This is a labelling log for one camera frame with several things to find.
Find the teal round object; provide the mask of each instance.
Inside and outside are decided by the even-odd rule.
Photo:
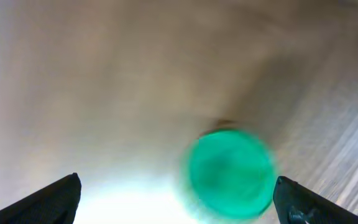
[[[251,134],[225,129],[201,136],[191,146],[188,165],[194,193],[219,215],[256,218],[272,203],[273,160]]]

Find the green cup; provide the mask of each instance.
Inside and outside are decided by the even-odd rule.
[[[272,203],[272,157],[261,141],[243,131],[220,129],[201,136],[191,146],[188,173],[195,196],[224,218],[257,218]]]

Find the green circle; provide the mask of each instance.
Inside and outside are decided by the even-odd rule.
[[[272,157],[245,132],[227,129],[200,137],[191,147],[189,171],[195,194],[219,215],[256,218],[272,202]]]

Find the wooden surface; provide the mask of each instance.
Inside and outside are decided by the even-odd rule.
[[[358,7],[0,0],[0,209],[77,172],[75,223],[196,223],[176,173],[221,118],[358,214]]]

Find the dark object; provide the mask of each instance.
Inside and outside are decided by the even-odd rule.
[[[81,182],[74,173],[0,210],[0,224],[72,224],[80,197]]]
[[[281,224],[358,223],[358,216],[287,177],[279,177],[273,201]]]

